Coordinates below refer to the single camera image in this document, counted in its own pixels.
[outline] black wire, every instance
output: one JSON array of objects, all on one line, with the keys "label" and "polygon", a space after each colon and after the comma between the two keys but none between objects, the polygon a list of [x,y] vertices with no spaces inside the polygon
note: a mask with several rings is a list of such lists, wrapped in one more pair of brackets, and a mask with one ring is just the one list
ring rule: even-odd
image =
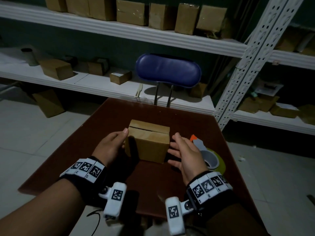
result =
[{"label": "black wire", "polygon": [[103,210],[102,210],[102,209],[94,210],[93,212],[91,212],[91,213],[89,213],[89,214],[87,215],[87,217],[89,217],[89,216],[91,216],[91,215],[98,215],[98,216],[99,216],[99,221],[98,221],[97,226],[96,226],[96,228],[95,228],[95,230],[94,230],[94,232],[92,233],[91,236],[94,235],[95,231],[97,230],[98,225],[100,224],[100,214],[97,213],[98,211],[103,211]]},{"label": "black wire", "polygon": [[204,232],[202,232],[201,230],[199,230],[199,229],[197,229],[197,228],[195,228],[195,227],[193,227],[193,226],[185,226],[185,227],[186,227],[186,228],[193,229],[193,230],[197,231],[198,233],[200,233],[200,234],[202,234],[202,235],[204,235],[204,236],[207,236]]}]

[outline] wooden table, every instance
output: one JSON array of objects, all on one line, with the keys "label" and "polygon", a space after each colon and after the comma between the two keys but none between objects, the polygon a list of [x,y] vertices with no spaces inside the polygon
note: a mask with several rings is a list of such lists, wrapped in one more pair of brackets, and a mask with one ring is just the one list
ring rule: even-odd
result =
[{"label": "wooden table", "polygon": [[[190,138],[195,134],[205,146],[217,152],[226,164],[225,178],[234,187],[247,210],[262,224],[257,209],[246,188],[236,163],[213,116],[172,108],[127,102],[108,98],[19,188],[26,194],[37,195],[51,186],[59,175],[79,158],[91,156],[94,148],[107,134],[122,131],[132,119],[170,127],[170,135],[179,132]],[[185,186],[182,175],[168,163],[140,161],[133,166],[121,151],[109,169],[107,185],[125,181],[127,190],[138,194],[138,214],[165,218],[163,201],[172,196],[183,200]]]}]

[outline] shelf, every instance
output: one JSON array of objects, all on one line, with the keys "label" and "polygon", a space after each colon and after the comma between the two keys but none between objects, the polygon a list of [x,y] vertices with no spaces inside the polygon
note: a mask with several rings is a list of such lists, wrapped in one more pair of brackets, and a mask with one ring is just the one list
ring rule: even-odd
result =
[{"label": "shelf", "polygon": [[115,21],[101,21],[9,1],[0,1],[0,17],[238,58],[246,50],[245,44],[233,39],[216,40]]},{"label": "shelf", "polygon": [[[117,85],[110,82],[108,77],[109,72],[106,76],[91,75],[77,71],[76,73],[77,75],[71,78],[57,80],[44,75],[40,66],[30,67],[26,63],[0,64],[0,77],[3,78],[153,104],[156,89],[154,83],[143,82],[135,74],[131,81]],[[134,95],[136,94],[140,82],[143,83],[143,90],[140,93],[140,97],[136,99]],[[166,107],[169,91],[170,89],[167,86],[160,86],[158,92],[158,106]],[[178,92],[173,91],[170,107],[208,115],[213,115],[215,111],[210,96],[205,96],[202,99],[191,98],[185,90]]]},{"label": "shelf", "polygon": [[310,135],[315,135],[315,126],[311,124],[303,123],[299,118],[285,118],[274,116],[271,113],[266,113],[258,111],[255,114],[237,110],[233,116],[232,120],[238,120],[241,122],[254,123],[267,127],[275,127],[279,129],[284,129],[288,131],[295,131]]},{"label": "shelf", "polygon": [[279,61],[280,64],[315,70],[315,56],[273,50],[268,62]]}]

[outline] forearm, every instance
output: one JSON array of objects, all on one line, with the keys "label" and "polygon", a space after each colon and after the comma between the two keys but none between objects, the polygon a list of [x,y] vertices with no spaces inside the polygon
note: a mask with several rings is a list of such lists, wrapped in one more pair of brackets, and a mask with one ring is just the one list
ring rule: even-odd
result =
[{"label": "forearm", "polygon": [[85,204],[77,188],[61,179],[0,220],[0,235],[61,235],[81,216]]},{"label": "forearm", "polygon": [[268,236],[266,230],[240,204],[233,204],[206,223],[208,232],[216,236]]}]

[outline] blue chair backrest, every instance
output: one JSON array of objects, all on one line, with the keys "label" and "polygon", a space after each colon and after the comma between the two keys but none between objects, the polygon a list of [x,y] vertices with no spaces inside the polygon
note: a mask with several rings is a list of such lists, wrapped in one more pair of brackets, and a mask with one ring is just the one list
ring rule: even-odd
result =
[{"label": "blue chair backrest", "polygon": [[172,59],[154,54],[141,55],[136,62],[141,79],[192,88],[199,83],[201,69],[192,61]]}]

